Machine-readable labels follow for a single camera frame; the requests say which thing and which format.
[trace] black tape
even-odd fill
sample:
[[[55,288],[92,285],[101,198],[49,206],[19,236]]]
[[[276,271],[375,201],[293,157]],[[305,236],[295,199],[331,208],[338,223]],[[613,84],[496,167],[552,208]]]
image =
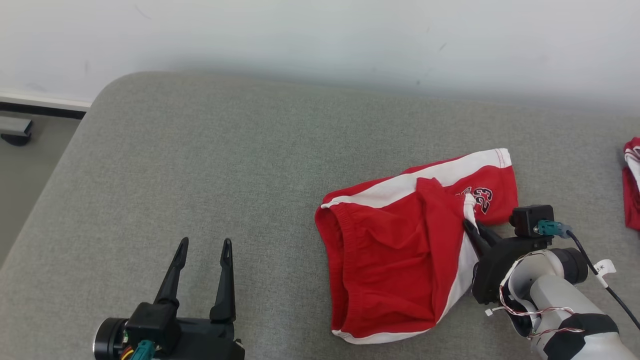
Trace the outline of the black tape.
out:
[[[584,337],[605,332],[617,332],[616,323],[605,314],[573,314],[560,324],[558,329],[574,327],[584,332],[557,332],[545,345],[547,360],[569,360],[582,350]]]

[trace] gray floor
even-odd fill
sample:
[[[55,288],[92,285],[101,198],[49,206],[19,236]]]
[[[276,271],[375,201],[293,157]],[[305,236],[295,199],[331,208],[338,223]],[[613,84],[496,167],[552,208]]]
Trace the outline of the gray floor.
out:
[[[34,122],[27,146],[14,147],[0,140],[1,266],[80,120],[5,111],[0,111],[0,116]]]

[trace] teal connector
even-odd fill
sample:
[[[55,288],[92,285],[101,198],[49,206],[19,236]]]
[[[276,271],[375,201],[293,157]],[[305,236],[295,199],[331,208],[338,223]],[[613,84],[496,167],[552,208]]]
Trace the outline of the teal connector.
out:
[[[554,235],[560,236],[563,239],[568,239],[567,231],[571,231],[572,228],[569,225],[564,225],[557,221],[540,220],[538,226],[534,228],[534,231],[540,235]]]
[[[156,346],[149,340],[142,340],[138,343],[136,351],[131,356],[131,360],[151,360],[156,354]]]

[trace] red fabric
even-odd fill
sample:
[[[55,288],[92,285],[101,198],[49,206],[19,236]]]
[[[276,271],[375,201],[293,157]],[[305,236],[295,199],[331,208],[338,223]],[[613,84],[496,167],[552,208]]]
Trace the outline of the red fabric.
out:
[[[501,152],[497,156],[503,168],[480,167],[445,187],[436,179],[419,177],[415,191],[381,208],[340,202],[317,210],[316,224],[329,260],[332,330],[365,338],[436,325],[458,273],[465,194],[475,197],[476,219],[489,225],[508,221],[517,206],[513,168],[503,162]],[[389,179],[329,193],[323,203]]]
[[[633,138],[625,145],[625,160],[630,166],[640,163],[640,138]],[[622,169],[622,183],[625,203],[625,223],[627,227],[640,231],[640,192],[637,182],[629,167]]]

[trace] garment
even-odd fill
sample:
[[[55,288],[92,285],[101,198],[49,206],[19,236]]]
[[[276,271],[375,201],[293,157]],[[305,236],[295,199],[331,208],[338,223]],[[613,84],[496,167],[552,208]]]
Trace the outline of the garment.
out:
[[[640,231],[640,138],[635,137],[625,145],[627,167],[622,169],[625,198],[625,223]]]
[[[370,344],[435,326],[472,282],[477,256],[463,219],[507,222],[517,205],[507,149],[329,193],[316,225],[329,260],[332,332]]]

